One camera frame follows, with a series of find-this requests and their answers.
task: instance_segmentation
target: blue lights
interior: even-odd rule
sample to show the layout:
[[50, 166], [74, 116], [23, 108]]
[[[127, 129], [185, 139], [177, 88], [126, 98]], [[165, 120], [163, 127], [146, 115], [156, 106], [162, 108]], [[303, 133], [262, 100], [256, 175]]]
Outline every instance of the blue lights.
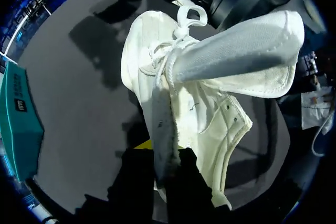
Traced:
[[7, 165], [8, 171], [9, 171], [9, 175], [10, 175], [10, 176], [13, 176], [14, 173], [13, 173], [13, 171], [12, 171], [12, 168], [11, 168], [11, 165], [10, 165], [10, 163], [9, 163], [9, 160], [8, 160], [7, 155], [4, 156], [4, 160], [5, 160], [5, 162], [6, 162], [6, 165]]
[[21, 37], [22, 37], [22, 32], [19, 31], [19, 32], [17, 33], [17, 36], [16, 36], [16, 42], [19, 42], [20, 39], [21, 39]]

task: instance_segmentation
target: stitching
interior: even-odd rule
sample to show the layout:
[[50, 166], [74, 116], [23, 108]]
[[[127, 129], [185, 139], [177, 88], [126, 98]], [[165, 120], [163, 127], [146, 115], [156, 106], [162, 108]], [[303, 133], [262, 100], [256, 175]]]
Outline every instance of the stitching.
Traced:
[[[286, 22], [285, 22], [285, 25], [284, 25], [283, 30], [280, 32], [280, 35], [281, 35], [281, 34], [283, 35], [283, 40], [282, 40], [278, 45], [276, 45], [276, 46], [274, 46], [274, 47], [272, 47], [272, 48], [267, 49], [266, 52], [271, 52], [271, 51], [274, 51], [274, 50], [278, 49], [278, 48], [279, 48], [280, 46], [282, 46], [287, 40], [289, 40], [289, 35], [288, 35], [288, 32], [287, 32], [287, 27], [288, 27], [288, 12], [285, 12], [285, 14], [286, 14]], [[287, 72], [287, 75], [286, 75], [286, 81], [288, 80], [289, 72], [290, 72], [290, 71]], [[184, 74], [184, 73], [178, 73], [177, 76], [182, 76], [183, 74]], [[273, 90], [272, 92], [270, 92], [270, 93], [275, 93], [275, 92], [281, 90], [285, 85], [286, 85], [286, 82], [285, 82], [282, 86], [280, 86], [280, 87], [274, 89], [274, 90]], [[256, 91], [256, 90], [253, 90], [253, 89], [238, 89], [238, 90]]]

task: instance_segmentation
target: cable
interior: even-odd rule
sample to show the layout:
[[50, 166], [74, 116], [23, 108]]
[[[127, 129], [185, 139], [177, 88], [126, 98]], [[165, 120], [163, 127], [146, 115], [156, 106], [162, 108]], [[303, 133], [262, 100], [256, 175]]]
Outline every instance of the cable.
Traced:
[[318, 135], [320, 134], [320, 132], [322, 131], [323, 127], [325, 126], [325, 124], [329, 121], [329, 119], [334, 115], [334, 110], [329, 112], [328, 117], [326, 118], [326, 120], [324, 121], [324, 123], [321, 125], [321, 127], [319, 128], [319, 130], [317, 131], [317, 133], [314, 136], [313, 142], [311, 144], [311, 152], [314, 154], [314, 156], [316, 157], [323, 157], [324, 153], [317, 153], [314, 149], [314, 145], [315, 145], [315, 140], [318, 137]]

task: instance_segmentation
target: shoe tongue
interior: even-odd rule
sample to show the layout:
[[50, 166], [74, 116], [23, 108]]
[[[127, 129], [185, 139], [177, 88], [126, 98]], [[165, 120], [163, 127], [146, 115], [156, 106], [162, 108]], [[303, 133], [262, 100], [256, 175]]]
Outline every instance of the shoe tongue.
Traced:
[[[274, 95], [267, 93], [277, 90], [278, 96], [291, 85], [304, 36], [297, 12], [280, 11], [247, 20], [185, 48], [170, 66], [173, 81], [235, 80], [235, 88], [227, 91], [270, 98]], [[246, 80], [255, 92], [242, 91]]]

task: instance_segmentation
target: gray surface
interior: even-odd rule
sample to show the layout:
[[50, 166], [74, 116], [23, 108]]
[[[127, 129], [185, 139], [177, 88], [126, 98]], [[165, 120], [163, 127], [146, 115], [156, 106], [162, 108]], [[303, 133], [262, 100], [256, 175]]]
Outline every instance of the gray surface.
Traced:
[[[120, 153], [135, 144], [129, 133], [139, 125], [141, 116], [120, 78], [121, 53], [131, 23], [146, 10], [162, 10], [176, 19], [177, 7], [163, 0], [116, 2], [68, 0], [41, 26], [19, 61], [27, 68], [33, 99], [45, 127], [36, 181], [70, 212], [81, 207], [84, 194], [107, 199], [107, 189], [121, 165]], [[214, 33], [210, 26], [191, 29], [197, 39]], [[230, 160], [227, 185], [235, 188], [227, 189], [227, 195], [234, 207], [270, 186], [289, 146], [279, 111], [274, 117], [279, 134], [276, 141], [270, 141], [264, 100], [237, 97], [254, 125]], [[136, 141], [143, 141], [139, 138], [137, 135]], [[266, 154], [269, 143], [276, 143], [279, 150], [274, 158], [248, 154]], [[239, 164], [247, 159], [249, 166]], [[260, 161], [269, 164], [263, 173]], [[250, 171], [250, 176], [238, 176], [237, 169], [232, 174], [235, 165], [239, 165], [240, 174]], [[165, 205], [158, 197], [153, 216], [166, 220]]]

